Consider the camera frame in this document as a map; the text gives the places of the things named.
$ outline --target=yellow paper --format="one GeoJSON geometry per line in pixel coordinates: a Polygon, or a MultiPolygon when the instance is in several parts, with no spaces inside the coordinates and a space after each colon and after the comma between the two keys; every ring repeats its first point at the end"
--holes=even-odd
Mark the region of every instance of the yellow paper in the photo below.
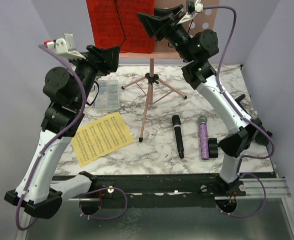
{"type": "Polygon", "coordinates": [[[80,127],[71,144],[82,167],[133,142],[128,126],[115,112],[80,127]]]}

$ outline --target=purple glitter microphone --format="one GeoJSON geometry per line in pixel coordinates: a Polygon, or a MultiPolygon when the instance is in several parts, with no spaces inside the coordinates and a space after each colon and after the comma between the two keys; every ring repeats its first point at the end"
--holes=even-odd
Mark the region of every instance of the purple glitter microphone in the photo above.
{"type": "Polygon", "coordinates": [[[200,116],[198,118],[200,147],[201,147],[201,159],[202,160],[209,159],[207,122],[208,122],[208,119],[206,118],[206,116],[200,116]]]}

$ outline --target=red paper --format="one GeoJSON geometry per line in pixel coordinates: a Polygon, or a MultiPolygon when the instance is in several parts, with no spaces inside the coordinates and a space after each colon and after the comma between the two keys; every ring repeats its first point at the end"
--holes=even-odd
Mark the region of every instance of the red paper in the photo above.
{"type": "Polygon", "coordinates": [[[115,3],[126,34],[121,52],[150,54],[155,40],[148,37],[137,13],[153,15],[154,0],[87,0],[95,45],[106,49],[120,46],[124,40],[115,3]]]}

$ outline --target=marble table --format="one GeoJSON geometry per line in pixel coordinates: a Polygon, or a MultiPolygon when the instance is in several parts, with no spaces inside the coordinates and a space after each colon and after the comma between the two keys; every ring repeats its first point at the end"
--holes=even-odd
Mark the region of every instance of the marble table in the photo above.
{"type": "MultiPolygon", "coordinates": [[[[116,73],[102,77],[104,80],[118,80],[119,87],[145,75],[148,66],[120,66],[116,73]]],[[[223,139],[227,129],[211,105],[197,91],[193,90],[183,79],[181,66],[155,66],[155,73],[161,79],[184,92],[188,98],[183,99],[176,93],[171,93],[163,100],[148,109],[143,142],[138,142],[140,135],[145,95],[137,85],[120,91],[119,112],[128,125],[136,142],[121,148],[109,155],[80,167],[77,158],[69,145],[62,155],[55,175],[75,175],[80,171],[87,171],[96,175],[138,175],[138,174],[202,174],[218,173],[222,166],[223,152],[219,149],[219,157],[210,160],[201,160],[197,119],[200,115],[208,118],[208,135],[210,138],[223,139]],[[176,150],[176,141],[172,127],[172,115],[178,114],[181,119],[181,129],[184,141],[184,155],[180,159],[176,150]]],[[[221,81],[231,95],[236,98],[246,94],[242,104],[247,111],[256,116],[252,103],[242,78],[238,65],[223,66],[221,81]]],[[[147,92],[147,80],[140,86],[147,92]]],[[[162,84],[154,85],[154,101],[169,91],[162,84]]],[[[94,121],[107,112],[97,112],[87,106],[85,117],[81,125],[94,121]]],[[[266,156],[266,147],[255,142],[248,149],[248,154],[266,156]]],[[[272,172],[270,159],[243,160],[241,172],[272,172]]]]}

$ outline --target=gray wall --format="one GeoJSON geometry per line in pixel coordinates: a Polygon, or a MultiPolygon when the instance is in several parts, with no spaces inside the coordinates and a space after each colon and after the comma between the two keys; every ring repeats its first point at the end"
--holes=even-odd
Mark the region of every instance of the gray wall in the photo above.
{"type": "Polygon", "coordinates": [[[281,0],[243,73],[259,116],[274,133],[272,161],[294,201],[294,1],[281,0]]]}
{"type": "MultiPolygon", "coordinates": [[[[226,64],[243,64],[245,62],[279,1],[220,0],[221,5],[232,6],[238,13],[236,30],[225,57],[226,64]]],[[[93,43],[85,0],[31,0],[31,2],[52,38],[62,32],[72,32],[75,34],[77,48],[80,51],[85,50],[87,45],[93,43]]],[[[230,10],[218,10],[214,30],[218,33],[220,52],[222,52],[229,36],[232,19],[233,15],[230,10]]],[[[214,56],[211,63],[219,63],[220,56],[220,54],[214,56]]],[[[120,63],[147,64],[148,60],[123,58],[120,63]]],[[[157,60],[156,64],[182,64],[182,62],[180,60],[157,60]]]]}
{"type": "Polygon", "coordinates": [[[29,166],[49,104],[41,90],[56,62],[37,47],[48,37],[30,0],[0,1],[0,240],[15,237],[15,207],[3,197],[29,166]]]}

